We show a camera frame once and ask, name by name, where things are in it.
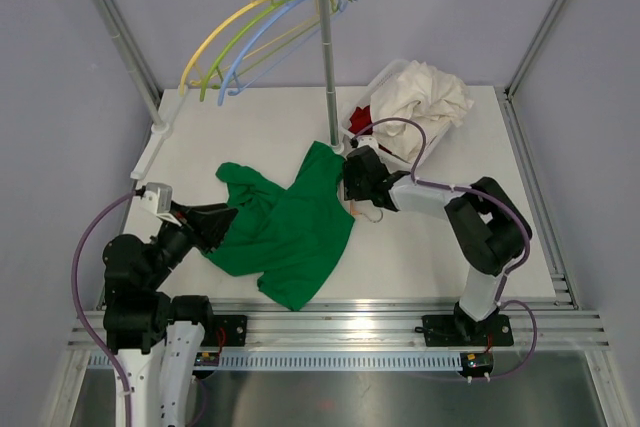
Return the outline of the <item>beige t shirt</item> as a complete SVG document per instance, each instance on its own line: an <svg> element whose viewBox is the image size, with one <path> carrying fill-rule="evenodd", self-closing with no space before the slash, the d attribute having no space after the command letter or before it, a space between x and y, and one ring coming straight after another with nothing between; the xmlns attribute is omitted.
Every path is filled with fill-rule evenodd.
<svg viewBox="0 0 640 427"><path fill-rule="evenodd" d="M394 155L412 162L420 151L422 137L405 122L407 119L419 124L432 142L442 129L460 126L473 104L461 79L413 60L371 94L374 136Z"/></svg>

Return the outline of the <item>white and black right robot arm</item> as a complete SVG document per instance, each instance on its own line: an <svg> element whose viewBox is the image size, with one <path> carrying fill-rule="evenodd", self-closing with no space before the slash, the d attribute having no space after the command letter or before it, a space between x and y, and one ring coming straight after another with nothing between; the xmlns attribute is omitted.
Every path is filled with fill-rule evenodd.
<svg viewBox="0 0 640 427"><path fill-rule="evenodd" d="M469 273L453 312L425 315L415 328L428 347L514 345L500 303L507 277L530 255L533 231L495 179L483 177L469 186L421 180L413 171L389 171L373 148L362 146L347 155L343 180L348 200L449 222Z"/></svg>

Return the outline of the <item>green t shirt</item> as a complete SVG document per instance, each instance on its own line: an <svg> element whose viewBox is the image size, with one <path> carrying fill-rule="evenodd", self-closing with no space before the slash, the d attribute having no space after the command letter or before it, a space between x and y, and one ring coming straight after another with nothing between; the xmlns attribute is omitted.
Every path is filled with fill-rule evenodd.
<svg viewBox="0 0 640 427"><path fill-rule="evenodd" d="M288 188L249 166L222 164L216 177L237 215L205 257L234 277L257 274L260 292L291 311L302 309L336 268L354 225L338 199L343 164L314 142Z"/></svg>

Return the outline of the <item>light blue plastic hanger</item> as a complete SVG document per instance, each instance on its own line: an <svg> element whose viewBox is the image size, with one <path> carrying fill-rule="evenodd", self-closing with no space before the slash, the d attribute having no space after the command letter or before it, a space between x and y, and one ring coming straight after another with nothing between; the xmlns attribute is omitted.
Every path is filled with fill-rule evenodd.
<svg viewBox="0 0 640 427"><path fill-rule="evenodd" d="M201 78L200 97L217 93L221 106L237 96L357 0L267 0L231 22L237 27Z"/></svg>

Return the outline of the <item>red t shirt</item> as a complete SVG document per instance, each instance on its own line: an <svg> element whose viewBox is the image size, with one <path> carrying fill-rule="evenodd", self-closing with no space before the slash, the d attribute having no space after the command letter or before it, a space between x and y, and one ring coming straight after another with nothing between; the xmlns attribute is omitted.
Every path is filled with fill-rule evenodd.
<svg viewBox="0 0 640 427"><path fill-rule="evenodd" d="M371 119L371 114L370 114L370 106L367 105L365 107L356 107L353 111L353 113L351 114L350 118L349 118L349 122L350 122L350 126L348 131L353 134L356 135L358 132L360 132L364 127L368 127L368 129L366 131L364 131L362 133L362 135L360 137L358 137L356 140L350 140L350 146L352 148L356 148L358 146L358 142L361 140L364 140L366 137L369 137L371 139L375 139L376 142L378 143L379 148L388 153L391 154L391 151L386 148L380 140L378 140L375 136L374 136L374 132L373 132L373 128L370 126L370 124L372 123L372 119Z"/></svg>

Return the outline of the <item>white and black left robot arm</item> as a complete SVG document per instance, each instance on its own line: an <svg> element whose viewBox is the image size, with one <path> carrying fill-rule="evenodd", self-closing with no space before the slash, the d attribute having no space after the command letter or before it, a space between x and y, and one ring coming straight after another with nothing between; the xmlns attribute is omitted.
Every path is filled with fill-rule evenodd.
<svg viewBox="0 0 640 427"><path fill-rule="evenodd" d="M198 355L246 342L244 315L215 314L208 297L161 292L188 253L218 248L236 209L226 204L157 210L161 226L147 242L133 234L103 251L106 348L114 362L119 426L184 426Z"/></svg>

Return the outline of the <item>orange hanger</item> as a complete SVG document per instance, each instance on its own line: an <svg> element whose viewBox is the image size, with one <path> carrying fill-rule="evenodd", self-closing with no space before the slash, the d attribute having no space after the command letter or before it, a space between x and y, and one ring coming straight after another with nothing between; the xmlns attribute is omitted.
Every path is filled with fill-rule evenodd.
<svg viewBox="0 0 640 427"><path fill-rule="evenodd" d="M370 201L350 201L349 211L357 219L363 219L369 223L379 223L384 218L384 212Z"/></svg>

